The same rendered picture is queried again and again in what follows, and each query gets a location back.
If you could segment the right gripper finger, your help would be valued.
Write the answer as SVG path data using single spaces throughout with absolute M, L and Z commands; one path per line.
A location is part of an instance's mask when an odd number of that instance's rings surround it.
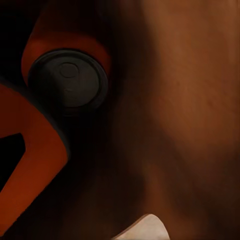
M 21 133 L 0 138 L 0 192 L 26 151 Z

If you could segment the trash can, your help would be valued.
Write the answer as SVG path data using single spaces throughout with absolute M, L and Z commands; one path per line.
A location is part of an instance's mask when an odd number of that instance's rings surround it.
M 34 24 L 49 0 L 0 0 Z M 87 0 L 114 62 L 63 116 L 70 159 L 0 240 L 114 240 L 149 214 L 170 240 L 240 240 L 240 0 Z

